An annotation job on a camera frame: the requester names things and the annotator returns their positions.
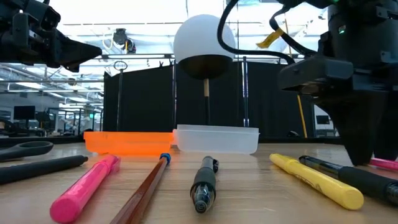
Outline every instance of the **clear plastic container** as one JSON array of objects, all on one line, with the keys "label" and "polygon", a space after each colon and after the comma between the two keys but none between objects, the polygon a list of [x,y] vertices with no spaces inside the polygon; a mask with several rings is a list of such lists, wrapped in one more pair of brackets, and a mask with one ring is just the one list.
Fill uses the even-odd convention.
[{"label": "clear plastic container", "polygon": [[85,132],[86,148],[99,154],[160,155],[170,151],[173,133]]},{"label": "clear plastic container", "polygon": [[252,154],[257,151],[258,128],[178,125],[175,144],[185,152]]}]

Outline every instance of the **black curtain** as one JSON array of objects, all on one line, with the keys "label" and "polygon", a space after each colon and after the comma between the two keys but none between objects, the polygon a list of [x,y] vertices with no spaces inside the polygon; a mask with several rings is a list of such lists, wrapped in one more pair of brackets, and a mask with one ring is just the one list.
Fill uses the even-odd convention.
[{"label": "black curtain", "polygon": [[[280,90],[279,71],[285,65],[248,62],[249,125],[260,138],[286,138],[289,131],[304,137],[296,92]],[[313,104],[301,96],[308,137],[314,137]]]},{"label": "black curtain", "polygon": [[[177,124],[205,125],[203,80],[176,66]],[[243,126],[242,63],[234,62],[222,76],[210,80],[210,125]]]},{"label": "black curtain", "polygon": [[[171,132],[173,130],[173,66],[123,74],[121,130]],[[115,131],[119,75],[104,79],[104,131]]]}]

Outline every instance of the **wooden table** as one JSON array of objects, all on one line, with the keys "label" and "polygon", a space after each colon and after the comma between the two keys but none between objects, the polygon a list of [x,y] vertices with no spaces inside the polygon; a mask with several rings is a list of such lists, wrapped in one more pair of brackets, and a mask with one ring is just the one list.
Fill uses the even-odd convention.
[{"label": "wooden table", "polygon": [[[217,198],[205,214],[195,212],[189,190],[205,154],[172,150],[172,163],[166,168],[143,223],[396,223],[398,211],[374,199],[365,198],[359,211],[343,209],[334,201],[286,174],[269,160],[278,152],[292,157],[315,156],[350,165],[341,146],[325,144],[261,144],[249,155],[210,154],[220,161]],[[81,177],[101,156],[90,154],[84,144],[63,144],[44,156],[0,166],[40,161],[76,154],[91,156],[82,167],[0,186],[0,217],[3,224],[53,223],[51,203]],[[127,199],[140,186],[158,161],[157,157],[123,157],[121,171],[104,180],[76,223],[109,223]],[[388,170],[367,169],[398,179]]]}]

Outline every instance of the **white ball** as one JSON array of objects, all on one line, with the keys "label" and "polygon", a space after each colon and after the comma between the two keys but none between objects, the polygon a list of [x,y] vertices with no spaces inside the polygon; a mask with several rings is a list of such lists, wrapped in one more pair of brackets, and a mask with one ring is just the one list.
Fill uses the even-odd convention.
[{"label": "white ball", "polygon": [[[217,40],[220,19],[212,15],[198,15],[189,18],[178,29],[174,37],[174,56],[179,63],[186,58],[199,55],[222,55],[234,58],[235,54],[224,50]],[[225,25],[223,40],[235,47],[232,30]]]}]

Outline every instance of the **orange plastic container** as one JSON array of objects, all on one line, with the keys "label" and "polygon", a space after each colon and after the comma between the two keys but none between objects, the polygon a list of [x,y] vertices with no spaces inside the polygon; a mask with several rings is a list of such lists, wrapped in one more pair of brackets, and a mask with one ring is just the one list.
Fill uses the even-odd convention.
[{"label": "orange plastic container", "polygon": [[85,132],[86,148],[99,154],[160,155],[169,152],[173,133]]}]

